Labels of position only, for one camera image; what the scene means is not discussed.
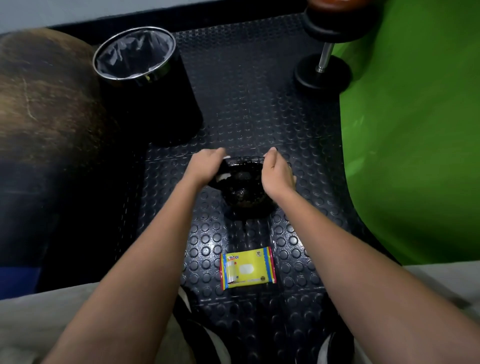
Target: black floor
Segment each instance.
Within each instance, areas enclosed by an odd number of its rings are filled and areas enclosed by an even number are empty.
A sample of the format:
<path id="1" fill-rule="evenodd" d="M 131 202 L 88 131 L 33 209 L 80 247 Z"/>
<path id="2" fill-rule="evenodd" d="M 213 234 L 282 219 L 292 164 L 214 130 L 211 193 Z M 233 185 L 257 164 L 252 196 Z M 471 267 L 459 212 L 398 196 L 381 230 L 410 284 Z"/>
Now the black floor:
<path id="1" fill-rule="evenodd" d="M 186 145 L 149 147 L 136 233 L 165 203 L 192 153 L 223 146 L 231 156 L 261 156 L 275 146 L 291 163 L 302 196 L 336 224 L 380 248 L 348 195 L 338 96 L 306 97 L 293 83 L 295 64 L 322 47 L 306 35 L 300 15 L 213 26 L 175 37 L 204 125 Z M 180 279 L 194 310 L 220 331 L 239 337 L 249 363 L 315 363 L 337 314 L 288 217 L 279 209 L 266 219 L 234 221 L 224 211 L 218 191 L 202 190 Z M 127 245 L 118 245 L 117 257 Z M 222 291 L 221 252 L 265 246 L 274 251 L 278 284 Z"/>

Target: trash can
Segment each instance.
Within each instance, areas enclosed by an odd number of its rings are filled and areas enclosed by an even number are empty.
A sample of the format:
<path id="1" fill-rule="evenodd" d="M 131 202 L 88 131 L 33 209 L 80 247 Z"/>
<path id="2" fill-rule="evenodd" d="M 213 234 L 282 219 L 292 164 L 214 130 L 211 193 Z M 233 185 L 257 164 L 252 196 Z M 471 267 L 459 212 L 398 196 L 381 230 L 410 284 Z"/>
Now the trash can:
<path id="1" fill-rule="evenodd" d="M 132 137 L 159 146 L 188 142 L 203 118 L 175 37 L 153 26 L 103 43 L 93 67 L 105 107 Z"/>

